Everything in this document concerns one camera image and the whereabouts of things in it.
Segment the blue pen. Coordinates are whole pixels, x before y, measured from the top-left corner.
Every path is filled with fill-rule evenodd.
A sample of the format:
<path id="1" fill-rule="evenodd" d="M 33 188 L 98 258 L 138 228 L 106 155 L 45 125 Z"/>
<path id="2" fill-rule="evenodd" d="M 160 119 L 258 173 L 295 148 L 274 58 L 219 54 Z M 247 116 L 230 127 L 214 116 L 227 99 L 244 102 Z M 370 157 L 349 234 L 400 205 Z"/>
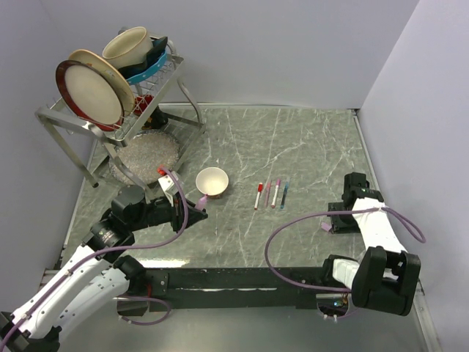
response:
<path id="1" fill-rule="evenodd" d="M 281 198 L 281 205 L 280 205 L 281 210 L 283 210 L 284 207 L 285 207 L 285 202 L 286 202 L 286 198 L 287 198 L 289 184 L 290 184 L 290 177 L 287 177 L 286 182 L 284 184 L 284 190 L 283 190 L 282 198 Z"/>

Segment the white pen red cap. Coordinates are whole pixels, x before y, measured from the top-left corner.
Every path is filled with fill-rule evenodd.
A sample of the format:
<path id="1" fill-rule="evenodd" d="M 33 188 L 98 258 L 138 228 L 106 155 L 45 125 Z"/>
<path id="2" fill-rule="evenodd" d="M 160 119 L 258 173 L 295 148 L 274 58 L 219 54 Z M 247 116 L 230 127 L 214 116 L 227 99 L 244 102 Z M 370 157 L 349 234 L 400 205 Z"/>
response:
<path id="1" fill-rule="evenodd" d="M 259 207 L 259 201 L 263 190 L 263 183 L 259 183 L 257 187 L 256 199 L 254 203 L 254 210 L 257 210 Z"/>

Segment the white pen red tip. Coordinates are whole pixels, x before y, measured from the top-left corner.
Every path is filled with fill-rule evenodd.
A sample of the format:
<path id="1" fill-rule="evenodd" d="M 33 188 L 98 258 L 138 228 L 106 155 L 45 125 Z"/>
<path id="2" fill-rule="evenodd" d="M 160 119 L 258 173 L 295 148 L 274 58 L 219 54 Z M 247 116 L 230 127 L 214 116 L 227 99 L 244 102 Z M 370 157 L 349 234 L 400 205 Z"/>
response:
<path id="1" fill-rule="evenodd" d="M 276 207 L 277 199 L 278 199 L 278 193 L 281 185 L 281 178 L 278 178 L 276 180 L 275 188 L 274 188 L 274 193 L 273 193 L 273 198 L 272 202 L 270 204 L 271 208 L 274 209 Z"/>

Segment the red crayon pen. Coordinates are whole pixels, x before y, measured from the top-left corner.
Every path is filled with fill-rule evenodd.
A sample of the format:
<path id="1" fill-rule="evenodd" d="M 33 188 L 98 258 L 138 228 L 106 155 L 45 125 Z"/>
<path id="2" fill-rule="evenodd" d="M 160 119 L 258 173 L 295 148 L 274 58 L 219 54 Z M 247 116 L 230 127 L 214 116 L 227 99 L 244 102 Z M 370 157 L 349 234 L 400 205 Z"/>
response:
<path id="1" fill-rule="evenodd" d="M 269 204 L 269 197 L 270 197 L 270 189 L 271 189 L 271 181 L 269 180 L 265 186 L 265 198 L 264 198 L 264 206 L 267 207 Z"/>

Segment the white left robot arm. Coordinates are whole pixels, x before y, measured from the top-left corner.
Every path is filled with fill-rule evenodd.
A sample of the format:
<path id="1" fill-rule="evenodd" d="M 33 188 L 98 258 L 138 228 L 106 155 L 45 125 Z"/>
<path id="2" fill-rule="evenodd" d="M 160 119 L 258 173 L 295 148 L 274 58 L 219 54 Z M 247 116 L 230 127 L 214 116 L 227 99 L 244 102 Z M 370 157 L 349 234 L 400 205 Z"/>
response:
<path id="1" fill-rule="evenodd" d="M 135 231 L 169 223 L 181 235 L 207 217 L 201 205 L 180 193 L 148 202 L 144 189 L 125 186 L 59 272 L 23 306 L 1 314 L 1 348 L 59 350 L 95 310 L 144 289 L 144 267 L 125 254 L 133 247 Z"/>

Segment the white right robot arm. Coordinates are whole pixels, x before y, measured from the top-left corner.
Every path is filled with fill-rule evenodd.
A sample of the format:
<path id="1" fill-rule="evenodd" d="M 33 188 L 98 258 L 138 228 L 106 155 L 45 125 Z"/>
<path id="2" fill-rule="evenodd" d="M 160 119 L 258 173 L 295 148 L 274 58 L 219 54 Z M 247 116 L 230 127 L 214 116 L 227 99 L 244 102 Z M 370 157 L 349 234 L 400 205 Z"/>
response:
<path id="1" fill-rule="evenodd" d="M 343 286 L 349 289 L 356 307 L 405 316 L 413 305 L 421 261 L 400 243 L 389 215 L 420 242 L 425 241 L 414 223 L 385 205 L 382 194 L 370 188 L 365 174 L 345 175 L 341 201 L 328 204 L 329 231 L 361 234 L 366 251 L 361 260 L 330 255 L 320 281 L 329 292 Z"/>

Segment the white paper cup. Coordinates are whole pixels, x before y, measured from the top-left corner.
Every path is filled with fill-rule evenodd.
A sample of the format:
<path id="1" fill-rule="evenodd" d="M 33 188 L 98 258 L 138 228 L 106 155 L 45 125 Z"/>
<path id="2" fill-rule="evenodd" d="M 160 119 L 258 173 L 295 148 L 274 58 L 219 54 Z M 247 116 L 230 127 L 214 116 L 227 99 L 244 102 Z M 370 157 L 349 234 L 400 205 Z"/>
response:
<path id="1" fill-rule="evenodd" d="M 196 187 L 208 197 L 219 197 L 228 189 L 228 174 L 218 167 L 207 167 L 196 176 Z"/>

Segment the glass textured plate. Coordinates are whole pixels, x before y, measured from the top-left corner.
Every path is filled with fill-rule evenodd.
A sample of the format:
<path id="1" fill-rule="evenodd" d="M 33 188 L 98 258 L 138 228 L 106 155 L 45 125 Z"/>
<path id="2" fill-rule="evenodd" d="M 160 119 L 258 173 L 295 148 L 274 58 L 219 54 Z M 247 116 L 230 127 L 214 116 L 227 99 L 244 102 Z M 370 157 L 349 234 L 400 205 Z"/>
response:
<path id="1" fill-rule="evenodd" d="M 149 185 L 158 181 L 161 166 L 172 169 L 180 159 L 180 143 L 160 130 L 139 132 L 127 147 L 117 147 L 117 156 L 140 180 Z"/>

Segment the steel dish rack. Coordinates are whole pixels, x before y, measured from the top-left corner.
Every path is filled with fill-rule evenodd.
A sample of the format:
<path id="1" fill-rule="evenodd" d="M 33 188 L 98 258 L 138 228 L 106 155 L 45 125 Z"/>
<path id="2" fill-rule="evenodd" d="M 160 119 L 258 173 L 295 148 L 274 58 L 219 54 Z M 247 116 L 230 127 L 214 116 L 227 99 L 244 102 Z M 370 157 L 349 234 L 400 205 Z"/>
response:
<path id="1" fill-rule="evenodd" d="M 90 172 L 81 159 L 75 154 L 72 147 L 64 140 L 58 132 L 58 128 L 74 131 L 91 136 L 96 139 L 106 150 L 107 159 L 133 184 L 147 188 L 148 185 L 133 174 L 117 156 L 117 147 L 127 147 L 130 140 L 142 131 L 145 125 L 164 128 L 172 118 L 170 114 L 163 113 L 159 109 L 159 103 L 166 95 L 170 86 L 177 83 L 184 96 L 188 99 L 196 112 L 195 120 L 188 120 L 183 117 L 175 117 L 174 120 L 191 125 L 193 132 L 181 144 L 180 159 L 173 167 L 179 169 L 184 162 L 187 151 L 193 144 L 194 139 L 200 137 L 206 130 L 202 123 L 202 111 L 182 82 L 182 66 L 184 59 L 177 53 L 173 42 L 168 38 L 166 46 L 167 60 L 164 66 L 153 76 L 141 83 L 130 85 L 134 97 L 139 95 L 152 95 L 153 100 L 141 116 L 136 116 L 131 112 L 128 116 L 122 115 L 120 126 L 113 131 L 103 131 L 93 122 L 89 122 L 75 115 L 64 102 L 62 96 L 50 108 L 41 107 L 36 110 L 35 115 L 43 127 L 53 137 L 55 142 L 67 154 L 68 158 L 81 170 L 84 177 L 93 187 L 97 187 L 97 173 Z"/>

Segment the red object in rack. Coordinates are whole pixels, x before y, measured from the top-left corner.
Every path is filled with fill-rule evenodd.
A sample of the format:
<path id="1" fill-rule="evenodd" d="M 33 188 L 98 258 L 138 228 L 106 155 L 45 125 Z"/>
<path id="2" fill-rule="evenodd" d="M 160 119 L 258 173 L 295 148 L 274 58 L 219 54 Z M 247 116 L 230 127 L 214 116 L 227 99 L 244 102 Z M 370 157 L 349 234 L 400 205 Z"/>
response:
<path id="1" fill-rule="evenodd" d="M 152 95 L 139 95 L 135 97 L 135 106 L 134 106 L 133 113 L 138 117 L 141 116 L 144 113 L 144 111 L 147 109 L 149 104 L 151 104 L 152 100 L 153 100 Z"/>

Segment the blue rimmed dish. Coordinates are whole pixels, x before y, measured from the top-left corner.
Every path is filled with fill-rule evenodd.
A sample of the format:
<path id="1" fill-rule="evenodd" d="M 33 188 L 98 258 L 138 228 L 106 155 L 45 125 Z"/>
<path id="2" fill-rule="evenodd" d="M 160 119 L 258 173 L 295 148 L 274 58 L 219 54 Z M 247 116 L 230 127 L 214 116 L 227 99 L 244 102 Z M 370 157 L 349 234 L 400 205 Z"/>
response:
<path id="1" fill-rule="evenodd" d="M 148 51 L 143 62 L 118 69 L 118 72 L 129 84 L 134 85 L 147 80 L 155 75 L 166 63 L 168 37 L 154 39 L 152 44 L 153 47 Z"/>

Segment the red rimmed white plate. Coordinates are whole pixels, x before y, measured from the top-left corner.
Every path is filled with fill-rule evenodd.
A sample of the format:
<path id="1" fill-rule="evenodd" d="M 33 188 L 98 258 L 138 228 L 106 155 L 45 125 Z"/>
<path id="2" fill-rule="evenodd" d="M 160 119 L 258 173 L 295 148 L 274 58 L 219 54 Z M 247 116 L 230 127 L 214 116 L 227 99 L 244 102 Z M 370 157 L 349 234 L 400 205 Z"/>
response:
<path id="1" fill-rule="evenodd" d="M 120 126 L 122 103 L 109 82 L 96 69 L 75 60 L 60 62 L 55 73 L 56 85 L 64 102 L 80 118 L 103 131 Z"/>

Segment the cream ceramic bowl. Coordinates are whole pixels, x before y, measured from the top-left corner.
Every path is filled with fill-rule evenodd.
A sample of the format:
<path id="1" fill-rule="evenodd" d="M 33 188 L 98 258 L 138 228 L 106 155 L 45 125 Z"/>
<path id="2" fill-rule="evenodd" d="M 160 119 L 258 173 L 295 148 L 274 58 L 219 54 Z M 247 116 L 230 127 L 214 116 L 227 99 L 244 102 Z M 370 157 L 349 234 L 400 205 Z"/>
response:
<path id="1" fill-rule="evenodd" d="M 102 57 L 116 69 L 142 63 L 153 48 L 148 31 L 143 26 L 125 30 L 103 49 Z"/>

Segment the beige plate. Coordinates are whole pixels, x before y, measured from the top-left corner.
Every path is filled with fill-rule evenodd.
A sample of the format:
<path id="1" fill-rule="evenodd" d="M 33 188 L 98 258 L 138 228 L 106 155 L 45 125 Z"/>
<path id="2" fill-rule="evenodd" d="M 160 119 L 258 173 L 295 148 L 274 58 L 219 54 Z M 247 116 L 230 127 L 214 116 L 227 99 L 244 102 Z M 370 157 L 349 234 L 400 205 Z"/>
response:
<path id="1" fill-rule="evenodd" d="M 88 65 L 104 76 L 113 87 L 122 104 L 124 117 L 128 116 L 133 111 L 135 106 L 134 93 L 128 82 L 114 66 L 109 64 L 101 56 L 86 49 L 78 49 L 72 52 L 71 55 L 69 55 L 69 59 Z"/>

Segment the black base frame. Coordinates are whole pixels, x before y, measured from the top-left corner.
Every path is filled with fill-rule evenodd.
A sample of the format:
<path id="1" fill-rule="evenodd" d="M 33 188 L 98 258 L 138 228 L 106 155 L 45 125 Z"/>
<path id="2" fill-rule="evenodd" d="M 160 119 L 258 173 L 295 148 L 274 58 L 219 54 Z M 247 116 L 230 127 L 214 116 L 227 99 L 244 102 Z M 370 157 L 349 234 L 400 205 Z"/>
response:
<path id="1" fill-rule="evenodd" d="M 294 286 L 269 268 L 147 268 L 130 281 L 126 296 L 158 298 L 173 309 L 294 307 L 341 317 L 349 293 Z"/>

